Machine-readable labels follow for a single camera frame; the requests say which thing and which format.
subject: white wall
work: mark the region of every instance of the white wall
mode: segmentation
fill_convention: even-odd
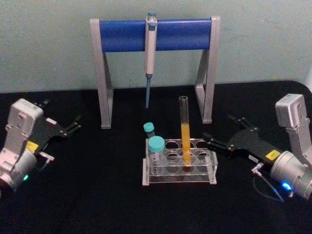
[[[96,88],[89,19],[140,20],[151,10],[164,19],[221,16],[218,83],[309,77],[312,0],[5,0],[0,92]],[[158,52],[153,85],[194,83],[199,57]],[[145,86],[143,53],[110,53],[108,62],[115,87]]]

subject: black table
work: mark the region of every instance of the black table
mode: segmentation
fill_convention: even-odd
[[[10,105],[18,98],[48,98],[45,115],[66,126],[81,114],[82,129],[66,142],[50,143],[46,152],[56,161],[40,174],[30,174],[12,198],[0,205],[0,233],[308,233],[312,208],[304,199],[286,203],[265,199],[252,186],[252,162],[217,154],[217,185],[206,183],[151,184],[142,187],[145,133],[152,121],[156,133],[179,138],[178,97],[187,95],[191,137],[209,132],[227,141],[238,131],[228,114],[246,117],[260,136],[290,150],[279,127],[275,103],[288,93],[305,96],[312,117],[312,96],[292,81],[220,84],[215,86],[213,123],[201,124],[192,86],[152,88],[145,110],[145,89],[114,93],[112,129],[100,128],[96,90],[0,95],[0,142],[5,139]],[[268,194],[262,181],[259,188]]]

